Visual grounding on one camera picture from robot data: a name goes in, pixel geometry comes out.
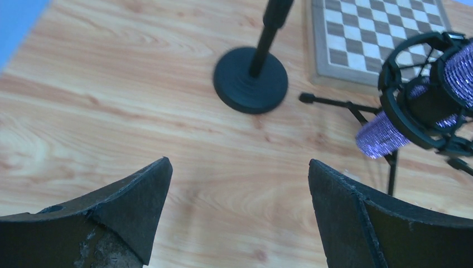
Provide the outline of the purple glitter microphone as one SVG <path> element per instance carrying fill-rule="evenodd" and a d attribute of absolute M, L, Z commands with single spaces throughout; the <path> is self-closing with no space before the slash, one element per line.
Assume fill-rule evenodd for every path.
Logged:
<path fill-rule="evenodd" d="M 358 149 L 368 157 L 386 156 L 408 143 L 446 156 L 472 156 L 472 141 L 456 134 L 472 118 L 472 40 L 436 36 L 421 44 L 442 52 L 421 64 L 430 67 L 428 75 L 402 82 L 395 52 L 383 64 L 382 110 L 356 135 Z"/>

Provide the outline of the chessboard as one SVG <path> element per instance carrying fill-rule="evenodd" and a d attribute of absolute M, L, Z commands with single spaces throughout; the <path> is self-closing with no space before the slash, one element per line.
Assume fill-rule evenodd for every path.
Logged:
<path fill-rule="evenodd" d="M 451 30 L 441 1 L 307 1 L 306 16 L 310 81 L 368 95 L 402 41 Z"/>

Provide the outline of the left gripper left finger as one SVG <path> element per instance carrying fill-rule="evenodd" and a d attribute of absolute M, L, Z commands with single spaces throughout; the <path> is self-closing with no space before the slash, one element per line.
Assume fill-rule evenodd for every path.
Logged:
<path fill-rule="evenodd" d="M 148 265 L 172 172 L 170 160 L 163 157 L 38 213 L 1 217 L 1 266 Z"/>

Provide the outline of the black tripod mic stand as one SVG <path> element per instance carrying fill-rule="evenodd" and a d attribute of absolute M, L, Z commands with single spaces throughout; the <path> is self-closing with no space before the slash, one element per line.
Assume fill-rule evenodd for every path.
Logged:
<path fill-rule="evenodd" d="M 434 149 L 452 168 L 472 174 L 465 159 L 472 140 L 457 131 L 472 122 L 472 39 L 452 31 L 418 34 L 401 42 L 384 62 L 378 77 L 381 105 L 301 93 L 303 103 L 348 109 L 361 123 L 359 150 L 383 157 L 390 166 L 387 193 L 392 195 L 399 149 L 413 143 Z"/>

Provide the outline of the black round-base mic stand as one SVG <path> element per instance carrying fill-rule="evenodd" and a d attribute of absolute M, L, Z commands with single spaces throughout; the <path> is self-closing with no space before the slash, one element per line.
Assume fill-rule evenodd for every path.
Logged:
<path fill-rule="evenodd" d="M 258 45 L 234 48 L 218 60 L 213 86 L 230 108 L 246 114 L 264 114 L 283 102 L 288 91 L 288 75 L 283 64 L 269 51 L 292 5 L 293 1 L 268 1 Z"/>

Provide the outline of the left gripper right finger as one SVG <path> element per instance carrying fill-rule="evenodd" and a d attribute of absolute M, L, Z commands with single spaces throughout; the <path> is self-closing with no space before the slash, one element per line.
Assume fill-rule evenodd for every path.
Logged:
<path fill-rule="evenodd" d="M 407 203 L 319 160 L 308 185 L 328 267 L 471 267 L 472 220 Z"/>

